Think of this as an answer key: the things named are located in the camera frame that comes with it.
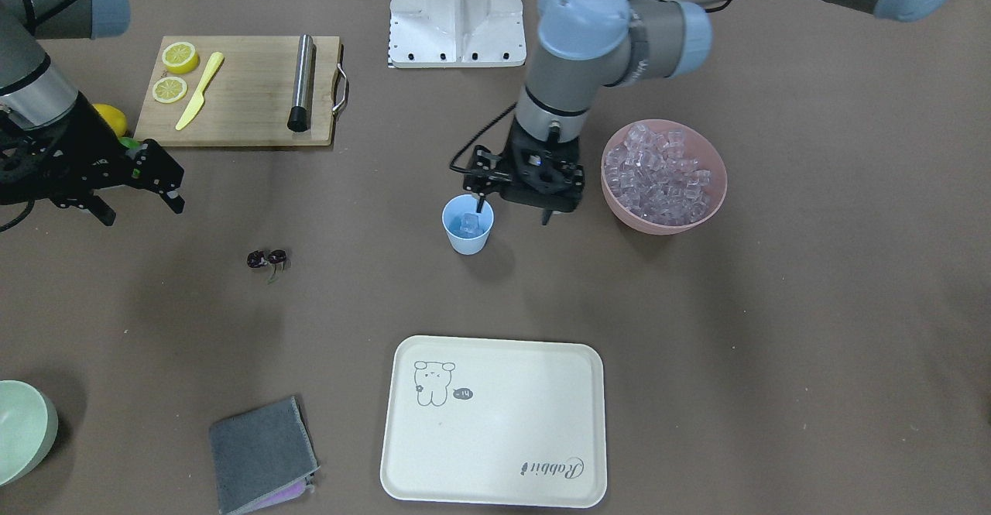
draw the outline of yellow knife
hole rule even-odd
[[[199,109],[203,108],[203,103],[206,99],[203,98],[203,91],[206,91],[206,87],[210,84],[210,80],[213,80],[213,75],[220,70],[220,64],[224,63],[223,53],[212,53],[210,55],[210,60],[206,60],[206,67],[203,68],[203,75],[199,78],[199,85],[196,85],[196,91],[192,94],[192,98],[189,99],[189,104],[187,109],[183,112],[183,116],[180,117],[180,121],[176,124],[176,130],[181,130],[187,127],[189,122],[196,117],[199,113]]]

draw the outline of white tray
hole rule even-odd
[[[379,476],[397,500],[592,507],[606,487],[602,360],[572,343],[411,336]]]

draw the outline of pink bowl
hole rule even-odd
[[[640,120],[640,122],[643,122],[648,128],[658,133],[675,128],[684,130],[684,155],[686,157],[698,158],[698,168],[712,171],[712,182],[705,188],[705,193],[712,199],[712,206],[708,209],[708,214],[701,221],[693,222],[690,225],[666,226],[655,225],[653,222],[644,221],[644,219],[631,214],[629,209],[619,204],[616,196],[612,194],[612,190],[609,190],[609,185],[605,182],[605,156],[609,154],[609,150],[612,150],[613,147],[622,145],[623,139],[626,138],[626,132],[636,122],[626,124],[626,126],[620,128],[619,131],[612,135],[612,138],[609,138],[609,143],[605,144],[605,150],[602,151],[602,165],[599,167],[601,168],[599,171],[601,176],[599,176],[599,179],[602,181],[602,193],[605,195],[606,204],[609,205],[613,214],[616,214],[620,221],[626,223],[630,228],[640,230],[640,232],[646,232],[647,234],[677,234],[679,232],[686,232],[689,228],[699,226],[701,223],[708,221],[712,215],[715,215],[716,211],[719,211],[722,201],[726,198],[726,165],[723,165],[722,158],[715,151],[715,147],[712,147],[708,139],[701,136],[700,133],[684,124],[672,122],[671,120]]]

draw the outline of wooden cutting board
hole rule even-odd
[[[199,66],[178,75],[189,91],[170,105],[152,98],[152,86],[170,74],[162,52],[171,43],[196,46]],[[151,138],[166,147],[258,147],[330,145],[334,133],[334,91],[341,55],[339,36],[315,36],[313,107],[310,129],[295,133],[286,127],[293,105],[298,36],[164,36],[148,82],[135,138]],[[206,89],[206,103],[183,130],[176,123],[194,93],[210,53],[224,54],[223,66]]]

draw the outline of robotic arm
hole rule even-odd
[[[822,1],[909,22],[946,0]],[[555,211],[574,211],[585,186],[579,134],[598,88],[696,70],[712,45],[708,8],[730,2],[538,0],[540,45],[531,55],[505,149],[496,155],[477,145],[468,168],[452,162],[464,175],[465,190],[478,195],[478,208],[486,195],[498,193],[544,209],[544,224]]]
[[[124,184],[183,211],[183,167],[153,140],[121,144],[35,40],[120,35],[129,23],[127,0],[0,0],[0,204],[29,211],[49,198],[109,226],[116,215],[94,190]]]

